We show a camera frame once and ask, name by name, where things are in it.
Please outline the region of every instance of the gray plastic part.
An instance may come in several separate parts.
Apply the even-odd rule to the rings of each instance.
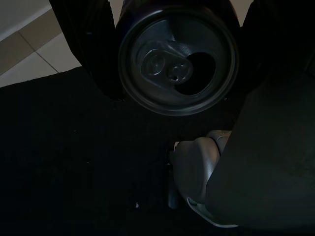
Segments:
[[[237,225],[215,218],[206,209],[206,192],[209,192],[207,182],[230,134],[231,131],[214,130],[205,138],[180,142],[171,158],[175,184],[189,207],[206,221],[220,228],[235,228]]]
[[[232,131],[228,130],[213,130],[207,134],[207,137],[212,138],[216,142],[220,154],[222,154],[231,133]]]
[[[184,198],[205,203],[207,182],[219,158],[217,145],[211,138],[198,138],[177,145],[173,158],[174,179]]]

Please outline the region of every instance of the dark purple can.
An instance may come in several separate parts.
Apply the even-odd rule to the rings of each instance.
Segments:
[[[208,109],[235,81],[239,29],[228,0],[125,0],[116,28],[125,90],[163,115]]]

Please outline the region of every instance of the white tile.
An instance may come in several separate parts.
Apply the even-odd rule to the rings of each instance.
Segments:
[[[0,41],[51,9],[49,0],[1,0]]]
[[[230,0],[237,14],[240,26],[243,26],[248,9],[253,0]]]
[[[120,12],[122,10],[124,0],[109,0],[114,15],[115,25],[119,21]]]
[[[81,66],[69,49],[63,33],[42,46],[37,52],[58,72]]]
[[[56,74],[56,71],[36,53],[16,64],[0,76],[0,87]]]

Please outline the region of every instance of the can rim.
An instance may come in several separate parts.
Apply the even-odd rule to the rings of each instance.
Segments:
[[[229,47],[230,52],[230,70],[224,80],[222,80],[223,85],[212,97],[207,97],[204,100],[197,102],[196,104],[189,104],[185,107],[171,106],[166,104],[159,104],[159,102],[148,98],[140,89],[137,89],[136,85],[132,81],[132,75],[129,73],[128,69],[128,51],[132,42],[135,40],[136,36],[145,29],[148,25],[158,21],[159,19],[174,15],[174,14],[185,14],[185,16],[192,16],[199,20],[202,20],[206,24],[210,24],[212,27],[215,27],[220,34],[222,34],[225,39],[225,43]],[[119,49],[119,61],[118,68],[119,74],[122,81],[122,84],[129,94],[137,103],[145,107],[148,110],[151,110],[155,113],[159,113],[167,116],[188,116],[200,113],[204,110],[209,109],[210,107],[217,104],[220,100],[231,89],[234,81],[236,79],[239,67],[239,52],[236,41],[230,32],[230,30],[225,26],[225,23],[218,18],[211,10],[206,7],[196,6],[194,8],[187,8],[183,5],[174,6],[171,9],[160,9],[148,12],[141,20],[133,23],[126,33],[124,39],[122,40],[120,49]]]

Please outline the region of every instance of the floor tile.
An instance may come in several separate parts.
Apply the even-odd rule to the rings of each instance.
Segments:
[[[81,66],[69,49],[63,33],[38,49],[37,52],[58,72]]]
[[[62,30],[52,9],[19,31],[22,37],[35,51],[58,36],[61,32]]]
[[[56,71],[37,53],[32,53],[0,76],[0,87],[52,74],[56,74]]]
[[[119,21],[120,12],[122,10],[124,0],[109,0],[114,15],[115,25]]]
[[[49,0],[0,0],[0,41],[50,9]]]
[[[0,75],[33,52],[27,42],[14,33],[0,42]]]
[[[230,0],[240,22],[240,26],[243,26],[248,9],[253,0]]]

